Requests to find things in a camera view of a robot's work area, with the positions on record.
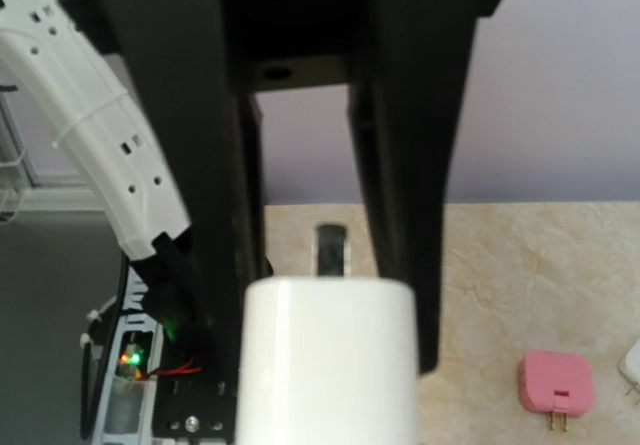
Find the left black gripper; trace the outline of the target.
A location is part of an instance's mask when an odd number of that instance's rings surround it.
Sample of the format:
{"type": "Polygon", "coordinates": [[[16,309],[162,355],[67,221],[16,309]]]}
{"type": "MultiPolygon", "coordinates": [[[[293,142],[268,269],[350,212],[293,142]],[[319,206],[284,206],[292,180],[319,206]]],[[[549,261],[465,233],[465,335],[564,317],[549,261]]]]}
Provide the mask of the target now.
{"type": "Polygon", "coordinates": [[[478,23],[501,1],[98,3],[144,100],[336,84],[380,100],[459,100],[478,23]]]}

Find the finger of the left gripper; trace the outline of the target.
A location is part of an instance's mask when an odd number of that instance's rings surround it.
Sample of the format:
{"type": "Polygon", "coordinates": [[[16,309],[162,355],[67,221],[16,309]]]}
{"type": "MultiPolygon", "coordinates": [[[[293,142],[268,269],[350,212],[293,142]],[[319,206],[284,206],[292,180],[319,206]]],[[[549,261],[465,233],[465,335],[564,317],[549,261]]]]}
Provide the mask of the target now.
{"type": "Polygon", "coordinates": [[[378,272],[413,291],[421,375],[439,362],[444,202],[476,26],[384,31],[356,52],[348,87],[378,272]]]}
{"type": "Polygon", "coordinates": [[[103,0],[189,215],[153,239],[145,309],[187,357],[238,377],[242,298],[265,274],[258,120],[236,90],[222,0],[103,0]]]}

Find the small white charger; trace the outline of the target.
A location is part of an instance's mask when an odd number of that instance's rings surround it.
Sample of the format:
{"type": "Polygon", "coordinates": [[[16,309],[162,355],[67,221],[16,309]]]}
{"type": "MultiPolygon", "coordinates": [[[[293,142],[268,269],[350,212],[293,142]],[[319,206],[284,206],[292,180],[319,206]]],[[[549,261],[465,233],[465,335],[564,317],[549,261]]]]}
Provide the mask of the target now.
{"type": "Polygon", "coordinates": [[[418,443],[413,291],[352,275],[342,224],[319,224],[313,253],[313,275],[246,290],[235,442],[418,443]]]}

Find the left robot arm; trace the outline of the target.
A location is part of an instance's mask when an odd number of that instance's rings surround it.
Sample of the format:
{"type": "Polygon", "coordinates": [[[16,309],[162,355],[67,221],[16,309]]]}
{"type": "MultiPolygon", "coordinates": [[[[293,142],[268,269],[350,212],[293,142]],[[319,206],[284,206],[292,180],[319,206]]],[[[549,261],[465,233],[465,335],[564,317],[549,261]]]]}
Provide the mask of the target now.
{"type": "Polygon", "coordinates": [[[439,359],[443,214],[474,35],[502,0],[1,0],[1,63],[190,359],[239,368],[267,273],[259,92],[346,84],[381,276],[439,359]]]}

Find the pink square adapter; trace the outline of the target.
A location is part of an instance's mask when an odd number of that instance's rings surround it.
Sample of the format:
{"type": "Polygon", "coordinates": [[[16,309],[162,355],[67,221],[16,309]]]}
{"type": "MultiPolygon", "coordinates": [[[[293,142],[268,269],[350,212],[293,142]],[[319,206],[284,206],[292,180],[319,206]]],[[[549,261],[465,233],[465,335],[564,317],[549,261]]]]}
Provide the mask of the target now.
{"type": "Polygon", "coordinates": [[[530,351],[517,366],[517,393],[524,410],[546,416],[550,430],[560,422],[560,430],[567,433],[569,420],[594,406],[592,367],[577,354],[530,351]]]}

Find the white square adapter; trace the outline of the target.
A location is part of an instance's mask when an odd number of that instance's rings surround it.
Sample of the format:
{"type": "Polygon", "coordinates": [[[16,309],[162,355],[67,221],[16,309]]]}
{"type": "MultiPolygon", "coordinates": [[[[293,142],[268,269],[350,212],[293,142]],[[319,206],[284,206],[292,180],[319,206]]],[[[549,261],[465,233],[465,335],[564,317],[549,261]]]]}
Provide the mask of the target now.
{"type": "Polygon", "coordinates": [[[640,340],[625,352],[618,362],[618,371],[628,385],[626,396],[631,393],[639,394],[640,378],[640,340]]]}

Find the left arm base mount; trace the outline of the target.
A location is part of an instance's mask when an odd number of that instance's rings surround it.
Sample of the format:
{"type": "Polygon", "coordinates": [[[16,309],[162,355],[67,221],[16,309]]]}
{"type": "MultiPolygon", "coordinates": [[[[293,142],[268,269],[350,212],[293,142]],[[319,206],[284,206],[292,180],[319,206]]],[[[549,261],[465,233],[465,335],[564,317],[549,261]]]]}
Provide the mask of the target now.
{"type": "Polygon", "coordinates": [[[159,355],[151,430],[158,439],[231,444],[235,440],[239,348],[185,352],[167,337],[159,355]]]}

